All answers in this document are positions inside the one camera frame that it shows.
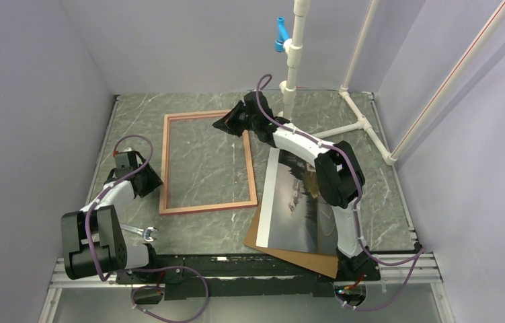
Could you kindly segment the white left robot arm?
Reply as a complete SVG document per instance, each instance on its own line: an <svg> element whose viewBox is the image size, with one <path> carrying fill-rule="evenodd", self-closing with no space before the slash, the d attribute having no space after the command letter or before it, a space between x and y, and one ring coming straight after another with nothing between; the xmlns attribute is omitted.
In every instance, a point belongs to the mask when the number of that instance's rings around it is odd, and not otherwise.
<svg viewBox="0 0 505 323"><path fill-rule="evenodd" d="M160 273L157 253L150 243L127 244L119 212L163 184L149 162L135 150L116 152L99 196L61 218L65 272L71 280L134 269L145 283Z"/></svg>

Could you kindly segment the white PVC pipe stand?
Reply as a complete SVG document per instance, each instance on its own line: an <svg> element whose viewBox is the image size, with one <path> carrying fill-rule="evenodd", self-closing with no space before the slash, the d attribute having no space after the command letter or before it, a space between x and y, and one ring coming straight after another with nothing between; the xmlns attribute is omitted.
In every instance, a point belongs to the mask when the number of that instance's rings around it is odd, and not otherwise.
<svg viewBox="0 0 505 323"><path fill-rule="evenodd" d="M279 89L282 92L284 99L284 110L283 115L287 118L291 117L291 112L294 107L294 99L297 92L296 80L297 80L297 68L300 65L301 53L303 49L303 34L305 30L305 18L309 13L311 2L310 1L295 1L293 7L294 26L292 44L287 55L288 65L288 77L287 80L292 81L292 85L288 86L287 81L283 80L279 84ZM437 91L428 101L427 105L424 107L423 111L416 118L411 127L407 130L407 133L403 136L403 139L396 146L394 151L389 151L387 145L382 142L373 130L368 118L360 111L360 108L355 104L351 95L348 92L348 86L354 68L358 62L359 56L362 52L362 47L366 40L368 31L371 28L377 7L379 5L378 1L370 1L365 13L365 17L358 34L356 41L356 46L354 52L350 58L350 62L346 71L345 78L342 85L338 91L342 99L350 107L351 111L356 117L356 122L348 124L342 127L334 128L328 131L323 131L317 133L315 136L322 139L325 137L330 137L334 135L339 135L341 133L347 133L355 130L363 130L369 136L371 141L374 143L375 147L381 154L383 161L388 165L392 166L397 161L403 153L403 150L410 144L410 141L418 134L418 131L422 128L426 118L434 112L435 106L441 101L442 97L451 88L451 86L456 82L465 71L467 65L470 63L472 58L482 49L483 45L487 42L489 37L493 34L495 29L501 24L502 20L505 18L505 1L501 1L499 6L495 9L493 14L488 18L487 22L483 25L482 29L477 33L476 37L472 40L471 44L467 47L465 52L461 55L460 59L456 62L455 66L451 69L449 74L445 77L444 81L438 87Z"/></svg>

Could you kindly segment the brown cardboard backing board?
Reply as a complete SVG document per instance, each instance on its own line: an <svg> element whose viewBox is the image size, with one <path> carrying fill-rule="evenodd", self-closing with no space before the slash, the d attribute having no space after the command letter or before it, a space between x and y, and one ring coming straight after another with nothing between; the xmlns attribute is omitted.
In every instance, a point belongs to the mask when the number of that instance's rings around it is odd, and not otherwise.
<svg viewBox="0 0 505 323"><path fill-rule="evenodd" d="M258 232L258 222L260 217L260 209L262 204L257 208L248 232L244 238L245 246L262 251L268 255L275 256L281 260L307 268L316 273L324 274L328 277L335 278L338 272L338 255L312 254L304 252L295 252L288 250L278 250L273 248L263 248L256 246L256 236Z"/></svg>

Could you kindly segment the glossy photo with white borders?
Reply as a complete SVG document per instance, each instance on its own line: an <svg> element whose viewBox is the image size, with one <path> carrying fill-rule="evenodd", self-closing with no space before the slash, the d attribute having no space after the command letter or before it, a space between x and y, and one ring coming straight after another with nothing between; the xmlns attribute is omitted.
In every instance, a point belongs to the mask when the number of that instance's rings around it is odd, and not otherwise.
<svg viewBox="0 0 505 323"><path fill-rule="evenodd" d="M337 242L332 207L319 196L315 168L292 153L271 148L256 246L334 255Z"/></svg>

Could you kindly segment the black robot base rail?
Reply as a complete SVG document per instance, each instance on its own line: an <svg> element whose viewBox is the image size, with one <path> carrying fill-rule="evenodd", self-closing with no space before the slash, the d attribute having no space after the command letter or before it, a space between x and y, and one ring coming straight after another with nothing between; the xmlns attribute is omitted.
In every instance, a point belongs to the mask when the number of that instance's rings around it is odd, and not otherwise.
<svg viewBox="0 0 505 323"><path fill-rule="evenodd" d="M378 264L366 264L357 273L339 272L331 278L267 254L230 254L226 260L211 255L162 255L155 259L157 267L166 269L164 273L119 273L110 282L119 287L158 283L164 289L163 299L183 300L200 297L204 291L193 270L203 275L211 297L330 297L333 284L341 288L388 280L387 268Z"/></svg>

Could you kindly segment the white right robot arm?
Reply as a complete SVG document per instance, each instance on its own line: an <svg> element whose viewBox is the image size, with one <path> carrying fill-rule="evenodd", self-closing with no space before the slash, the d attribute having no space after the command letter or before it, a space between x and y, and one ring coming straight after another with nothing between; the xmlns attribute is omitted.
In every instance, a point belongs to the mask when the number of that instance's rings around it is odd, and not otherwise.
<svg viewBox="0 0 505 323"><path fill-rule="evenodd" d="M345 279L356 278L370 257L358 214L365 178L351 145L318 139L290 120L275 116L261 91L246 94L212 125L237 137L251 131L261 142L314 167L318 195L331 206L336 222L338 272Z"/></svg>

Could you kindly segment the red wooden picture frame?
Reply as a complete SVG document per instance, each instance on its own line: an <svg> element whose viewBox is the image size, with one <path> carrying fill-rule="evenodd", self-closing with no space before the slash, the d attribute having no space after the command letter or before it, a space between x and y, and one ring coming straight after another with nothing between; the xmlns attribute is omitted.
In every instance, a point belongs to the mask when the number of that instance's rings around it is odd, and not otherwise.
<svg viewBox="0 0 505 323"><path fill-rule="evenodd" d="M253 160L251 156L251 145L247 131L242 134L243 150L245 156L246 174L248 179L248 189L250 198L248 201L231 202L231 203L216 203L191 207L169 208L168 205L168 190L170 187L169 180L169 152L170 152L170 126L173 121L194 120L202 118L220 118L226 115L229 110L213 110L202 112L183 112L166 114L163 123L163 149L161 156L161 175L163 176L163 188L159 198L159 213L161 215L181 215L188 213L203 213L211 211L225 211L229 209L243 209L257 207L258 198L256 193L256 183L254 178Z"/></svg>

